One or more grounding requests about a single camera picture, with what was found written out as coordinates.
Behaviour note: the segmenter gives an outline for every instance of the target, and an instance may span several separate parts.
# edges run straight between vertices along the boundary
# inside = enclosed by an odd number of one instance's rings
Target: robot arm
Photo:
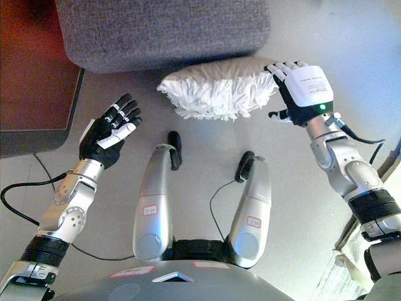
[[[33,239],[0,283],[0,300],[15,300],[28,292],[42,297],[49,293],[47,285],[54,282],[70,243],[85,226],[100,175],[116,163],[124,139],[141,122],[136,106],[126,94],[90,122],[81,139],[80,162],[58,186]]]
[[[253,267],[264,253],[271,209],[271,180],[266,159],[251,155],[247,159],[249,163],[245,162],[249,176],[245,177],[247,183],[227,239],[231,259],[243,268]]]
[[[143,176],[133,224],[133,254],[152,263],[162,259],[173,243],[172,210],[168,200],[170,170],[179,169],[180,137],[170,132],[169,144],[154,150]]]
[[[287,117],[306,127],[318,165],[361,223],[363,237],[381,240],[365,252],[372,279],[401,272],[401,210],[376,170],[358,153],[349,138],[352,132],[333,113],[333,91],[323,70],[304,62],[277,63],[265,70],[279,86]],[[285,114],[269,115],[285,120]]]

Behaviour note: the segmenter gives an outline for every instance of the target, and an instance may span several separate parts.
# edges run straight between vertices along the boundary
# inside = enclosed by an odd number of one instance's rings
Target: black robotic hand
[[[121,96],[100,118],[92,120],[80,142],[80,159],[101,162],[105,169],[117,162],[124,140],[142,122],[130,94]]]
[[[270,112],[270,118],[304,127],[316,116],[333,113],[333,90],[319,66],[287,61],[264,69],[273,75],[287,105],[286,110]]]

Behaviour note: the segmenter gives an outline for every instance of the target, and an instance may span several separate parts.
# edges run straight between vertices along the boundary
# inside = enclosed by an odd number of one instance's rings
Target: gray fabric cushion
[[[269,34],[269,0],[56,3],[68,57],[93,72],[250,54]]]

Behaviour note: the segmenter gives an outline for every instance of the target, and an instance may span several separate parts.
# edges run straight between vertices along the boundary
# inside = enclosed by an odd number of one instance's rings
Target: black wire
[[[33,156],[36,158],[36,160],[38,160],[38,162],[40,163],[40,165],[42,165],[43,170],[45,171],[45,173],[48,175],[49,179],[51,179],[50,173],[48,172],[48,169],[44,166],[44,164],[42,163],[41,159],[38,158],[38,156],[36,155],[36,153],[33,153]],[[55,185],[53,183],[51,183],[51,187],[53,187],[53,191],[56,191]]]
[[[379,150],[382,148],[382,146],[383,146],[383,143],[380,143],[380,144],[376,147],[375,152],[373,153],[373,155],[371,156],[371,158],[370,158],[370,160],[369,160],[369,164],[370,164],[370,165],[373,164],[373,162],[374,162],[374,160],[375,160],[375,158],[376,158],[376,155],[377,155],[377,153],[379,152]]]
[[[14,213],[14,214],[26,219],[27,221],[30,221],[32,224],[35,224],[36,226],[39,226],[39,222],[38,221],[36,221],[33,218],[30,218],[29,216],[26,216],[25,214],[19,212],[17,209],[13,208],[9,203],[7,203],[6,192],[9,191],[12,188],[15,188],[15,187],[40,186],[40,185],[51,184],[51,183],[57,182],[57,181],[59,181],[61,179],[64,179],[66,177],[66,175],[67,175],[67,173],[64,172],[64,173],[60,174],[59,176],[55,177],[54,179],[50,179],[49,181],[45,181],[45,182],[29,182],[29,183],[17,183],[17,184],[9,185],[9,186],[7,186],[6,188],[4,188],[1,191],[1,194],[0,194],[1,201],[3,202],[3,205],[5,205],[5,207],[8,210],[10,210],[12,213]]]
[[[227,184],[225,184],[225,185],[221,186],[221,187],[220,187],[218,190],[216,190],[216,192],[213,194],[213,196],[212,196],[211,200],[209,201],[209,207],[210,207],[210,209],[211,209],[211,214],[212,214],[212,217],[213,217],[214,223],[216,224],[217,230],[219,230],[219,233],[220,233],[220,235],[221,235],[221,238],[223,239],[223,241],[224,241],[224,236],[223,236],[223,234],[221,233],[221,230],[220,230],[219,224],[217,223],[217,221],[216,221],[216,219],[215,219],[215,217],[214,217],[214,214],[213,214],[213,209],[212,209],[212,200],[214,199],[214,197],[216,196],[216,194],[217,194],[217,193],[219,193],[219,191],[220,191],[222,188],[224,188],[224,187],[226,187],[226,186],[230,185],[231,183],[233,183],[233,182],[235,182],[235,181],[236,181],[236,180],[232,180],[231,182],[228,182]]]
[[[73,246],[74,248],[76,248],[78,251],[80,251],[80,252],[82,252],[82,253],[84,253],[84,254],[86,254],[86,255],[88,255],[88,256],[91,256],[91,257],[93,257],[93,258],[99,259],[99,260],[120,261],[120,260],[126,260],[126,259],[130,259],[130,258],[135,257],[135,255],[131,255],[131,256],[127,256],[127,257],[123,257],[123,258],[102,258],[102,257],[97,257],[97,256],[95,256],[95,255],[92,255],[92,254],[90,254],[90,253],[88,253],[88,252],[86,252],[86,251],[80,249],[79,247],[77,247],[77,246],[74,245],[73,243],[71,244],[71,246]]]
[[[356,141],[365,143],[365,144],[378,144],[378,143],[383,143],[386,141],[386,139],[380,139],[380,140],[367,140],[367,139],[363,139],[361,137],[359,137],[358,135],[356,135],[356,133],[354,133],[354,131],[352,131],[352,129],[349,128],[349,126],[347,125],[343,125],[342,127],[340,127],[341,130],[343,130],[347,135],[349,135],[352,139],[355,139]]]
[[[17,183],[17,184],[13,184],[13,185],[7,186],[6,188],[4,188],[4,189],[1,191],[0,197],[1,197],[1,201],[3,202],[3,204],[5,205],[5,207],[6,207],[8,210],[10,210],[11,212],[15,213],[16,215],[18,215],[18,216],[20,216],[20,217],[26,219],[27,221],[31,222],[32,224],[35,224],[36,226],[39,226],[39,222],[38,222],[38,221],[36,221],[35,219],[30,218],[29,216],[26,216],[25,214],[19,212],[17,209],[13,208],[13,207],[7,202],[6,197],[5,197],[6,192],[9,191],[9,190],[12,189],[12,188],[15,188],[15,187],[21,187],[21,186],[40,186],[40,185],[46,185],[46,184],[53,184],[54,182],[57,182],[57,181],[59,181],[59,180],[61,180],[61,179],[64,179],[64,178],[66,177],[67,173],[64,172],[64,173],[60,174],[59,176],[55,177],[54,179],[52,179],[51,176],[50,176],[50,174],[49,174],[49,172],[48,172],[48,170],[47,170],[47,168],[44,166],[44,164],[43,164],[42,161],[39,159],[39,157],[38,157],[36,154],[33,154],[33,155],[34,155],[34,157],[36,158],[36,160],[38,160],[39,163],[42,165],[44,171],[47,173],[47,175],[48,175],[48,177],[50,178],[50,180],[49,180],[49,181],[45,181],[45,182]],[[73,248],[77,249],[78,251],[80,251],[80,252],[82,252],[82,253],[84,253],[84,254],[86,254],[86,255],[88,255],[88,256],[91,256],[91,257],[93,257],[93,258],[99,259],[99,260],[120,261],[120,260],[126,260],[126,259],[129,259],[129,258],[135,257],[134,255],[130,255],[130,256],[127,256],[127,257],[123,257],[123,258],[102,258],[102,257],[96,256],[96,255],[90,254],[90,253],[86,252],[85,250],[82,250],[81,248],[77,247],[77,246],[74,245],[73,243],[71,244],[71,246],[72,246]]]
[[[348,136],[350,136],[352,139],[365,143],[365,144],[378,144],[378,146],[375,149],[375,152],[372,154],[370,160],[369,160],[369,164],[372,165],[377,153],[379,152],[379,150],[382,148],[384,142],[386,141],[386,139],[380,139],[380,140],[367,140],[367,139],[363,139],[361,137],[359,137],[358,135],[356,135],[356,133],[354,133],[354,131],[352,131],[351,128],[349,128],[349,126],[347,126],[346,124],[343,125],[342,127],[340,127],[342,131],[344,131],[344,133],[346,133]]]

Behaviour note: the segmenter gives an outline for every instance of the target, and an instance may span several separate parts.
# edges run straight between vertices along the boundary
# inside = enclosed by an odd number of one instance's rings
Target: fluffy white cushion
[[[157,87],[187,119],[235,120],[269,101],[276,84],[263,67],[275,61],[244,57],[190,66],[169,74]]]

